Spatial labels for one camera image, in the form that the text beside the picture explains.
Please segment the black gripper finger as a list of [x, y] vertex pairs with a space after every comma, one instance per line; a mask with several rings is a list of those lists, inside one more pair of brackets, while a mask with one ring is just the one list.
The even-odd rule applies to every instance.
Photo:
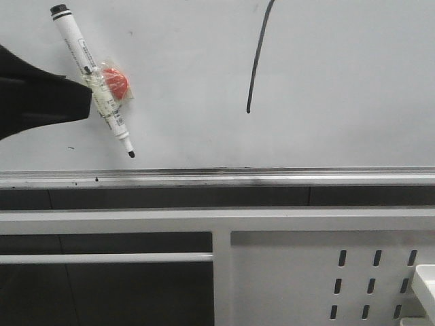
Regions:
[[1, 139], [88, 118], [89, 87], [34, 67], [1, 46]]

